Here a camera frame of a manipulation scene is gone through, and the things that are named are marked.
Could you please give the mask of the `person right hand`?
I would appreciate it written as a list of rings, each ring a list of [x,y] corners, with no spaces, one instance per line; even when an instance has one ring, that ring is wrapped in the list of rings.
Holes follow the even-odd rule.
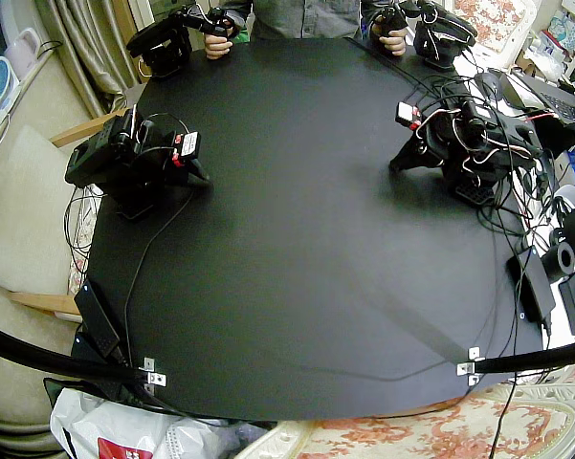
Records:
[[[205,34],[204,50],[208,60],[217,60],[228,55],[232,49],[233,43],[226,37]]]

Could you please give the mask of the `person left hand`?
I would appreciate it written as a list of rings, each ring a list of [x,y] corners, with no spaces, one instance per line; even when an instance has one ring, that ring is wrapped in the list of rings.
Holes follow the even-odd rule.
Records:
[[[378,44],[394,56],[400,56],[406,52],[406,28],[390,31],[388,36],[381,35],[381,31],[382,28],[378,25],[374,25],[371,29],[372,39],[375,44]]]

